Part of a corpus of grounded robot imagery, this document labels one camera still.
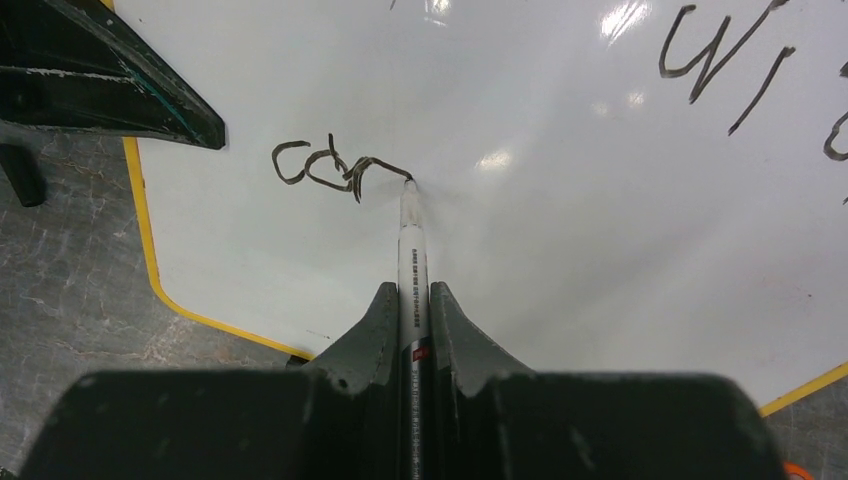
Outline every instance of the black plastic mount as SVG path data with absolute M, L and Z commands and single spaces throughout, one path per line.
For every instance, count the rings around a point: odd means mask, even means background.
M 0 119 L 225 144 L 224 121 L 99 0 L 0 0 Z
M 439 479 L 785 478 L 757 410 L 702 375 L 537 374 L 430 290 Z M 63 479 L 396 479 L 398 295 L 302 368 L 101 373 L 61 399 L 21 472 Z

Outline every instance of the whiteboard marker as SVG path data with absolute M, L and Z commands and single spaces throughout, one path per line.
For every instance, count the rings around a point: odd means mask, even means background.
M 398 238 L 398 345 L 401 366 L 401 478 L 430 478 L 433 449 L 433 352 L 430 341 L 430 287 L 418 188 L 404 183 Z

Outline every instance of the black marker writing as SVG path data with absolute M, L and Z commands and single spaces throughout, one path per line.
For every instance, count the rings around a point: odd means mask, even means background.
M 848 77 L 848 63 L 842 66 L 839 76 Z M 830 135 L 828 135 L 827 140 L 824 141 L 824 154 L 831 160 L 836 160 L 837 162 L 844 162 L 845 160 L 848 160 L 848 153 L 837 152 L 836 149 L 833 148 L 833 141 L 839 136 L 839 129 L 842 128 L 842 124 L 845 123 L 845 120 L 848 120 L 848 112 L 845 112 L 845 115 L 839 117 L 839 120 L 833 124 L 833 128 L 830 130 Z
M 734 55 L 736 55 L 739 49 L 741 49 L 742 46 L 745 45 L 745 43 L 751 38 L 751 36 L 754 35 L 754 32 L 756 32 L 757 29 L 760 28 L 760 26 L 763 24 L 763 22 L 765 22 L 766 18 L 768 18 L 769 13 L 788 1 L 789 0 L 772 0 L 766 10 L 763 12 L 763 14 L 760 15 L 760 18 L 758 18 L 757 21 L 754 22 L 754 25 L 752 25 L 751 28 L 749 28 L 748 31 L 745 32 L 744 35 L 742 35 L 742 38 L 740 38 L 739 41 L 736 42 L 735 45 L 733 45 L 730 51 L 727 52 L 727 54 L 725 54 L 724 57 L 722 57 L 721 60 L 718 61 L 718 63 L 716 63 L 715 67 L 712 70 L 710 70 L 710 66 L 712 65 L 713 59 L 715 58 L 716 52 L 718 51 L 718 47 L 721 44 L 721 40 L 724 38 L 725 32 L 727 32 L 727 27 L 730 25 L 730 16 L 724 17 L 724 20 L 721 22 L 721 25 L 718 28 L 718 32 L 716 32 L 716 35 L 715 37 L 713 37 L 712 41 L 708 43 L 707 46 L 704 47 L 704 49 L 701 50 L 697 55 L 695 55 L 695 57 L 692 58 L 689 63 L 684 65 L 682 68 L 668 68 L 668 66 L 666 65 L 668 49 L 671 46 L 671 41 L 674 39 L 674 35 L 677 33 L 677 29 L 680 27 L 680 22 L 683 21 L 684 16 L 688 15 L 689 13 L 692 13 L 693 11 L 695 11 L 696 8 L 695 5 L 684 6 L 677 13 L 677 18 L 675 18 L 674 23 L 671 26 L 671 30 L 668 32 L 668 36 L 665 39 L 665 43 L 663 43 L 659 61 L 660 76 L 662 76 L 663 78 L 682 77 L 683 75 L 689 73 L 693 68 L 695 68 L 696 65 L 698 65 L 703 60 L 704 65 L 701 67 L 701 73 L 698 74 L 698 78 L 697 80 L 695 80 L 695 85 L 692 87 L 692 92 L 689 94 L 689 103 L 695 103 L 695 101 L 698 100 L 698 97 L 701 96 L 701 93 L 704 91 L 704 89 L 707 88 L 707 85 L 709 85 L 710 80 L 712 80 L 713 77 L 719 71 L 721 71 L 721 69 L 727 64 L 727 62 L 729 62 L 730 59 L 733 58 Z M 777 56 L 777 59 L 775 59 L 774 63 L 772 64 L 768 76 L 760 87 L 759 92 L 757 92 L 757 95 L 748 105 L 748 108 L 746 108 L 742 115 L 739 116 L 739 119 L 736 120 L 736 122 L 730 127 L 727 132 L 728 135 L 732 135 L 733 132 L 735 132 L 736 129 L 739 128 L 739 125 L 741 125 L 742 122 L 745 121 L 745 118 L 748 117 L 748 114 L 751 113 L 751 111 L 762 98 L 763 94 L 765 94 L 769 84 L 771 84 L 771 81 L 774 78 L 774 75 L 777 73 L 777 69 L 783 62 L 783 59 L 789 57 L 793 53 L 795 53 L 795 49 L 793 47 L 784 47 L 783 50 L 780 51 Z
M 306 159 L 306 164 L 303 166 L 303 169 L 297 175 L 291 178 L 286 178 L 285 175 L 283 175 L 282 171 L 280 171 L 280 164 L 277 161 L 277 157 L 280 155 L 280 153 L 289 148 L 311 147 L 312 144 L 303 140 L 298 140 L 295 142 L 286 142 L 277 145 L 276 147 L 274 147 L 274 150 L 271 151 L 271 161 L 274 163 L 274 170 L 276 170 L 277 176 L 280 177 L 280 180 L 282 180 L 283 183 L 285 183 L 286 185 L 294 185 L 303 180 L 304 177 L 309 177 L 315 183 L 332 188 L 333 190 L 338 190 L 340 192 L 352 191 L 353 198 L 356 200 L 356 203 L 360 203 L 360 200 L 362 199 L 362 175 L 365 174 L 365 170 L 371 165 L 379 165 L 385 168 L 386 170 L 406 177 L 407 180 L 412 180 L 412 175 L 406 170 L 397 168 L 394 165 L 390 165 L 380 160 L 379 158 L 374 157 L 362 157 L 356 161 L 356 163 L 353 165 L 353 168 L 348 169 L 347 164 L 344 163 L 342 158 L 339 156 L 338 152 L 336 152 L 336 148 L 333 143 L 332 133 L 329 134 L 329 143 L 330 148 L 328 150 L 318 150 L 317 152 L 310 155 Z M 318 160 L 325 157 L 333 158 L 336 171 L 342 172 L 342 180 L 347 181 L 346 184 L 335 184 L 330 181 L 324 180 L 323 178 L 312 175 L 312 173 L 310 172 L 312 165 Z

